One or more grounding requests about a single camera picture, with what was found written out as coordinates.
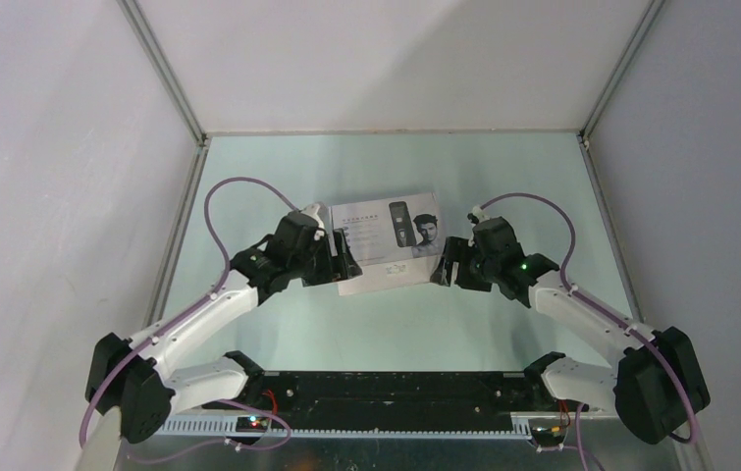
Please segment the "product box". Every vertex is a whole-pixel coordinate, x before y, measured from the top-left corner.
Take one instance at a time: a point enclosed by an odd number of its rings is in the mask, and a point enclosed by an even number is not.
[[[330,215],[364,272],[339,283],[340,295],[428,283],[437,268],[446,235],[434,193],[342,204]]]

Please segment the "light blue table surface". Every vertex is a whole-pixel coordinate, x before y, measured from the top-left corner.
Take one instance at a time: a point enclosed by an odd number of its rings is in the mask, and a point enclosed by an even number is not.
[[[576,137],[567,132],[223,136],[211,140],[165,316],[214,283],[223,260],[202,218],[208,189],[231,176],[263,179],[299,207],[434,191],[450,235],[470,236],[466,214],[508,191],[548,197],[575,223],[570,278],[629,314]],[[211,214],[234,254],[276,228],[288,209],[268,190],[233,183]],[[489,211],[514,226],[527,253],[560,262],[566,224],[548,206],[513,199]],[[239,349],[266,369],[342,371],[522,370],[550,351],[604,364],[549,318],[491,293],[421,285],[339,297],[336,286],[294,282],[220,330],[188,359]]]

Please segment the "white wall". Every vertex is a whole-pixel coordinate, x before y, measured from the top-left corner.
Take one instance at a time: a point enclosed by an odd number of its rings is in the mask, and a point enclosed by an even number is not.
[[[95,342],[139,327],[192,143],[115,1],[0,1],[0,469],[72,469]]]
[[[741,2],[668,2],[591,149],[652,322],[688,332],[716,469],[741,469]]]
[[[578,130],[649,0],[144,0],[209,131]]]

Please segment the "robotic arm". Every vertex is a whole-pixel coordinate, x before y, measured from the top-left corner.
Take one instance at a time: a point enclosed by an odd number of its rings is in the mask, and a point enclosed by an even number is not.
[[[115,366],[150,339],[122,370],[96,410],[102,415],[121,408],[121,435],[136,444],[152,436],[168,416],[219,398],[237,397],[248,380],[243,362],[227,354],[205,365],[180,368],[183,358],[217,330],[265,302],[300,278],[306,287],[361,275],[346,244],[344,232],[326,233],[313,204],[285,216],[273,235],[239,252],[231,273],[208,302],[162,337],[155,333],[172,319],[157,322],[122,340],[109,334],[95,346],[85,396],[91,400]]]
[[[502,295],[567,326],[591,345],[609,366],[577,362],[552,352],[538,359],[525,376],[548,400],[571,399],[616,411],[636,437],[657,444],[687,420],[670,378],[635,336],[651,342],[680,379],[695,412],[711,401],[687,336],[634,322],[578,285],[558,275],[558,265],[541,254],[526,255],[504,218],[489,219],[479,208],[469,215],[471,240],[449,237],[432,282]],[[599,308],[614,319],[601,314]]]

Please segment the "product image on box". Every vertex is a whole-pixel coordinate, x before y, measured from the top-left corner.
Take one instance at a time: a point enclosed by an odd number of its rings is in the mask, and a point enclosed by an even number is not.
[[[342,204],[331,211],[333,228],[344,229],[364,271],[360,279],[340,283],[340,294],[428,283],[445,244],[434,193]]]

